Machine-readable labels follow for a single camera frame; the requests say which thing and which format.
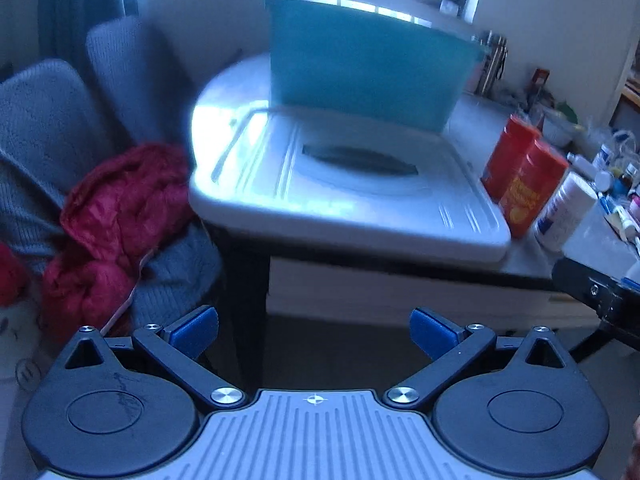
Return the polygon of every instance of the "white tabletop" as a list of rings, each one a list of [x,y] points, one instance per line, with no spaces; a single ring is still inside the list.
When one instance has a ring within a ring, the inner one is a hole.
[[[256,101],[268,105],[269,95],[269,56],[262,54],[243,60],[215,76],[201,92],[196,108],[235,109]],[[476,96],[464,94],[458,101],[443,136],[477,176],[482,173],[509,114],[507,108]],[[198,164],[207,164],[204,146],[210,136],[203,117],[206,114],[194,113],[191,124],[194,156]],[[580,224],[565,245],[564,253],[615,278],[621,278],[637,260],[632,247],[622,243],[610,229],[599,205]],[[415,272],[409,267],[399,268],[397,272],[439,278],[443,272],[446,274],[457,269],[459,273],[455,279],[464,282],[554,290],[550,277],[558,258],[558,254],[542,249],[529,233],[522,240],[513,240],[507,255],[497,264],[434,262],[423,266],[429,267],[431,272]]]

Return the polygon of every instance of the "floor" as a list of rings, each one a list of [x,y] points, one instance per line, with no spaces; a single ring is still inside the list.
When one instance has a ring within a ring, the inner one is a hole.
[[[560,333],[566,346],[584,331]],[[429,363],[401,328],[347,325],[271,316],[265,357],[268,388],[359,389],[379,393]],[[581,365],[609,412],[610,431],[594,471],[619,480],[640,415],[640,354],[616,342]]]

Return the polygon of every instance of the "red lid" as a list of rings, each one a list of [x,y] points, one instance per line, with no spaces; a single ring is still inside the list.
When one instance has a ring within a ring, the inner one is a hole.
[[[527,158],[541,174],[552,179],[560,179],[569,167],[566,159],[542,139],[536,140],[529,148]]]
[[[517,142],[523,148],[529,146],[534,140],[540,138],[540,130],[531,124],[527,124],[521,118],[512,115],[504,127],[505,131],[510,134],[513,142]]]

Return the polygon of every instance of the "gray ribbed plate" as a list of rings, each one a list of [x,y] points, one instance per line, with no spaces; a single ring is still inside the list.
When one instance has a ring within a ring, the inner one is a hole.
[[[60,478],[47,473],[42,480]],[[488,480],[444,449],[418,413],[370,391],[263,391],[215,412],[193,445],[144,480]],[[593,480],[583,470],[573,480]]]

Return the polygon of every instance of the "white wall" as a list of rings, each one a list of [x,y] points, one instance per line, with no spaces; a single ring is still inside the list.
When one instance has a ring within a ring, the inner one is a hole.
[[[38,60],[38,0],[0,0],[0,64],[21,70]]]
[[[581,119],[607,123],[640,38],[640,0],[479,0],[474,25],[509,39],[509,83],[548,68],[553,94]]]
[[[262,0],[140,0],[141,12],[174,43],[198,83],[218,72],[239,48],[268,48]],[[640,0],[478,0],[474,24],[443,16],[411,0],[357,0],[400,10],[470,35],[505,34],[505,78],[522,87],[536,66],[551,70],[549,88],[586,120],[608,123],[621,76],[640,38]]]

